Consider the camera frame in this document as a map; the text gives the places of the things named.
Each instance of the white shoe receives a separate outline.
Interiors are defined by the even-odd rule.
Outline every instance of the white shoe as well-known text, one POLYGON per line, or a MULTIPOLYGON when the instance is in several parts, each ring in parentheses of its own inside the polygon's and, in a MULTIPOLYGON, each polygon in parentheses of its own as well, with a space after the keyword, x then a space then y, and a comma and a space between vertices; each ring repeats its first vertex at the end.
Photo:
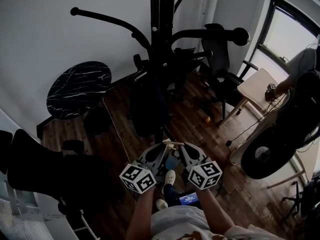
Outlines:
POLYGON ((163 184, 161 193, 164 194, 165 185, 167 185, 167 184, 174 185, 175 180, 176 180, 176 172, 174 170, 169 170, 165 175, 165 180, 164 180, 164 184, 163 184))
POLYGON ((158 199, 158 200, 155 202, 155 205, 156 205, 156 207, 158 208, 159 211, 168 208, 167 202, 166 202, 165 200, 163 200, 163 199, 158 199))

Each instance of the round black marble table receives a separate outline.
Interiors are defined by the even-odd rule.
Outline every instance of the round black marble table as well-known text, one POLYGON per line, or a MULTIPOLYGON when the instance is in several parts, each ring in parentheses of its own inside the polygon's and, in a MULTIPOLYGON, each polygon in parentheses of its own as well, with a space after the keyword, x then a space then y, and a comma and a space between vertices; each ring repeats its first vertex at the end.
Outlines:
POLYGON ((46 98, 49 113, 58 119, 72 119, 94 107, 109 89, 111 71, 98 61, 80 63, 68 69, 52 85, 46 98))

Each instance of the wooden floor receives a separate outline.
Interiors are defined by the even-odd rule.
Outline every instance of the wooden floor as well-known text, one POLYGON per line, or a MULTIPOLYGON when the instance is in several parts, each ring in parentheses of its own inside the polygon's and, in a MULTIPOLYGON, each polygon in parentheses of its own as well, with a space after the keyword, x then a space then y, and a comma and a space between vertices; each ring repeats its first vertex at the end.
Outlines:
MULTIPOLYGON (((215 114, 215 118, 208 124, 205 123, 204 118, 207 115, 200 109, 200 103, 209 99, 212 93, 208 92, 196 75, 191 73, 188 76, 181 91, 184 94, 183 100, 172 98, 169 101, 173 118, 167 128, 177 140, 199 146, 222 167, 229 156, 226 141, 237 137, 256 119, 248 110, 243 109, 240 115, 231 118, 222 128, 217 128, 216 124, 221 119, 221 104, 211 106, 210 110, 215 114)), ((133 161, 142 151, 153 145, 154 140, 152 137, 141 138, 136 135, 132 122, 127 119, 130 113, 129 97, 127 86, 120 84, 110 89, 104 100, 129 158, 133 161)), ((55 119, 49 122, 43 127, 42 144, 51 150, 60 151, 63 141, 82 140, 86 154, 101 156, 109 164, 113 178, 106 181, 118 182, 119 189, 110 189, 110 196, 114 196, 116 200, 106 200, 99 212, 86 213, 85 216, 92 230, 102 240, 124 239, 135 207, 135 198, 118 177, 128 159, 113 126, 101 135, 88 136, 83 127, 84 118, 85 115, 72 120, 55 119)), ((253 129, 254 127, 235 140, 230 147, 231 151, 242 143, 253 129)), ((236 225, 246 228, 252 224, 279 237, 294 239, 296 221, 300 218, 290 217, 286 222, 281 221, 291 207, 291 202, 281 202, 282 197, 294 193, 291 182, 273 189, 265 189, 265 185, 263 179, 247 177, 240 165, 228 164, 217 200, 236 225)), ((177 180, 176 186, 181 190, 184 188, 181 180, 177 180)))

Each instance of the jeans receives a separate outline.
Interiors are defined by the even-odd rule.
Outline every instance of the jeans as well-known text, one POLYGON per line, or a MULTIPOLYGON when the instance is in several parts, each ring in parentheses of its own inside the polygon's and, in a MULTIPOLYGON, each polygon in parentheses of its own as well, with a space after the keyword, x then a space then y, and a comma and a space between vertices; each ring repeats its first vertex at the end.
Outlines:
POLYGON ((179 198, 177 197, 177 195, 180 194, 180 192, 176 190, 174 186, 172 186, 171 184, 164 185, 163 193, 165 201, 167 202, 169 207, 181 205, 179 198))

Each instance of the window frame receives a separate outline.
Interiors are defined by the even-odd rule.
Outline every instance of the window frame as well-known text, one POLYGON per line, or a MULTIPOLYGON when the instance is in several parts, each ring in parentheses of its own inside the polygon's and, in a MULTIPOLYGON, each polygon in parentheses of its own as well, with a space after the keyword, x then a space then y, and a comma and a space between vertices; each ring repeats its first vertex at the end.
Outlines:
POLYGON ((257 49, 268 56, 271 60, 273 60, 277 65, 279 65, 287 74, 288 68, 286 66, 286 61, 282 57, 278 57, 274 52, 272 52, 269 48, 264 45, 266 40, 268 31, 270 29, 270 25, 272 19, 275 14, 275 10, 280 10, 282 13, 289 16, 291 19, 295 20, 297 23, 302 25, 305 29, 307 29, 310 33, 312 33, 315 37, 320 34, 320 27, 315 24, 308 16, 306 16, 303 12, 292 6, 291 4, 285 2, 284 0, 271 0, 270 5, 264 20, 264 24, 260 33, 260 36, 255 44, 253 52, 250 56, 249 61, 251 62, 257 49))

